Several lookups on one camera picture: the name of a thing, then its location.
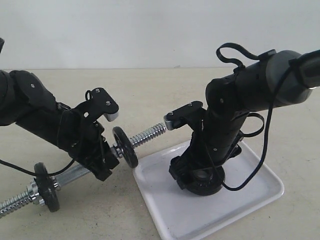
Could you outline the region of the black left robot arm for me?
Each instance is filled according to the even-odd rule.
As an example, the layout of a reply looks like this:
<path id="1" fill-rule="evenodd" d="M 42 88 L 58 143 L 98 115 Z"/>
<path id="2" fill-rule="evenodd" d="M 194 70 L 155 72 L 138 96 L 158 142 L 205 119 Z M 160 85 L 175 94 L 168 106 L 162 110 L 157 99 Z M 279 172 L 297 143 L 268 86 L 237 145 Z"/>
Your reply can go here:
<path id="1" fill-rule="evenodd" d="M 47 141 L 105 181 L 119 161 L 103 137 L 98 119 L 114 121 L 119 106 L 102 87 L 87 90 L 75 107 L 58 102 L 40 79 L 26 70 L 0 72 L 0 125 L 16 124 Z"/>

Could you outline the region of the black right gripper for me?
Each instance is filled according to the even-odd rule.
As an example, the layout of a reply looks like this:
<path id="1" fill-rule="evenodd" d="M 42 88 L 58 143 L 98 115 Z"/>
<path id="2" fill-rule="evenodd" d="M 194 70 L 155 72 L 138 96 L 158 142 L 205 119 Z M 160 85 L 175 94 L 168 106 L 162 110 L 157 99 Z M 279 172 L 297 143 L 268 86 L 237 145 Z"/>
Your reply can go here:
<path id="1" fill-rule="evenodd" d="M 239 138 L 242 118 L 226 119 L 202 117 L 193 130 L 190 146 L 187 148 L 188 161 L 192 165 L 204 167 L 222 166 L 227 159 L 237 157 L 242 148 L 236 146 Z M 185 161 L 172 159 L 169 173 L 180 189 L 186 189 L 190 183 L 190 172 Z"/>

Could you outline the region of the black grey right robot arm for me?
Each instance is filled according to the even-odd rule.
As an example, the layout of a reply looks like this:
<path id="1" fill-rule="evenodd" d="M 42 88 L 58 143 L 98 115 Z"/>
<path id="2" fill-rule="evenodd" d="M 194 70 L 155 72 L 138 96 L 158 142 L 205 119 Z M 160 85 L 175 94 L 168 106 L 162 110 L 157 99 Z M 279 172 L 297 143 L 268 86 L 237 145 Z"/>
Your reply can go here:
<path id="1" fill-rule="evenodd" d="M 188 125 L 190 144 L 170 161 L 169 173 L 181 189 L 209 196 L 225 187 L 223 164 L 241 153 L 246 118 L 260 111 L 305 102 L 320 85 L 320 53 L 270 51 L 250 66 L 237 63 L 231 75 L 205 89 L 207 108 L 193 101 L 168 113 L 168 130 Z"/>

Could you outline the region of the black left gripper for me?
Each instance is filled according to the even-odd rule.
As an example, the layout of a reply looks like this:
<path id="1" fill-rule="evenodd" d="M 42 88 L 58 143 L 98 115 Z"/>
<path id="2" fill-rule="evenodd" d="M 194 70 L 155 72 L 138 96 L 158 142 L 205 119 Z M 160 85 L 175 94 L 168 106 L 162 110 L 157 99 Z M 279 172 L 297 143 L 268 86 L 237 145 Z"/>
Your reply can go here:
<path id="1" fill-rule="evenodd" d="M 119 160 L 112 153 L 102 136 L 104 127 L 98 120 L 86 124 L 83 117 L 71 110 L 79 118 L 78 140 L 73 144 L 70 156 L 84 165 L 100 181 L 105 181 L 112 175 L 112 171 L 119 165 Z"/>

